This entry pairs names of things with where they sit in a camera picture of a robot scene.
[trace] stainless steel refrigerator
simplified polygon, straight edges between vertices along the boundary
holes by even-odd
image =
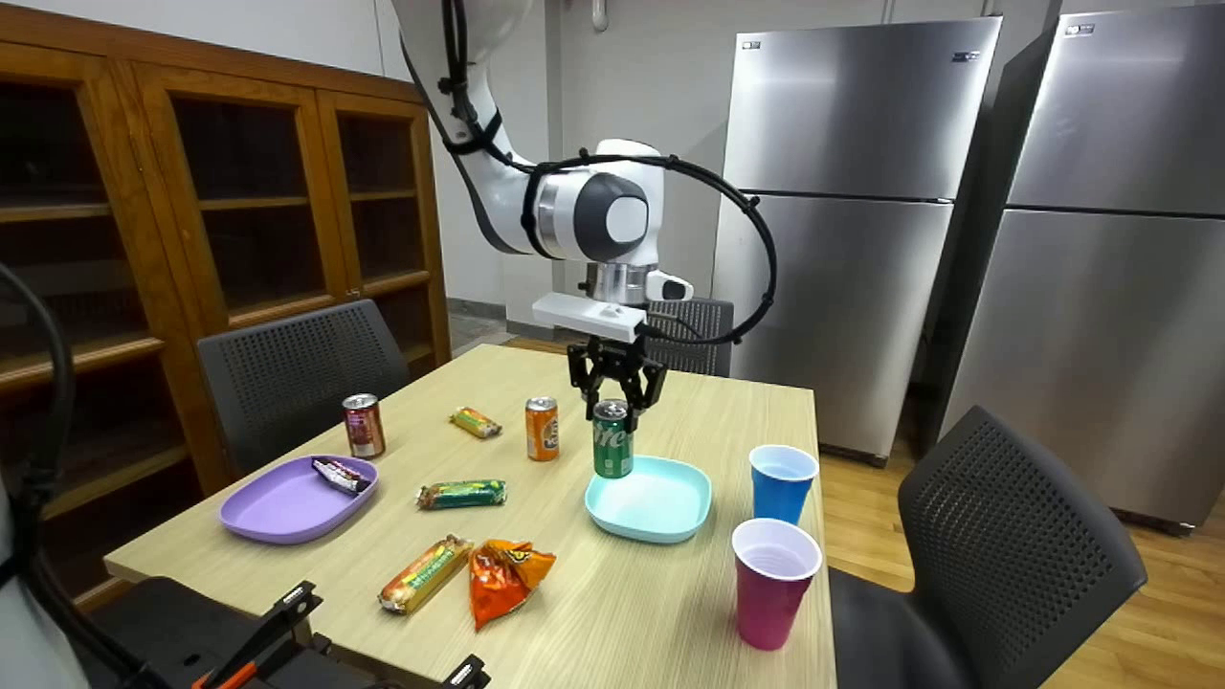
[[[1225,8],[1059,20],[942,417],[1183,529],[1225,483],[1221,63]]]
[[[820,441],[892,452],[999,20],[736,39],[722,176],[757,196],[782,287],[730,373],[811,387]],[[766,256],[718,210],[716,297],[741,316]]]

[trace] orange snack package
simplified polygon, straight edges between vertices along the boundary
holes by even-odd
[[[528,594],[542,583],[552,549],[532,543],[487,539],[467,554],[467,598],[476,628],[518,612]]]

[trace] soda can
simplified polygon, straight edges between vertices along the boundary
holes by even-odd
[[[592,406],[592,461],[600,478],[625,478],[634,469],[634,432],[626,429],[625,396],[600,396]]]
[[[556,396],[528,396],[526,403],[526,429],[528,429],[528,459],[552,461],[563,455],[560,447],[560,403]]]
[[[360,459],[384,455],[388,441],[384,441],[380,396],[374,392],[350,392],[339,406],[346,406],[350,452]]]

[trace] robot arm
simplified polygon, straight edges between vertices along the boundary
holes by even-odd
[[[592,156],[526,159],[503,130],[487,61],[528,0],[393,0],[402,50],[461,163],[481,235],[503,252],[535,252],[592,266],[592,297],[547,295],[542,326],[634,344],[644,308],[694,287],[657,270],[662,167],[648,145],[609,136]]]

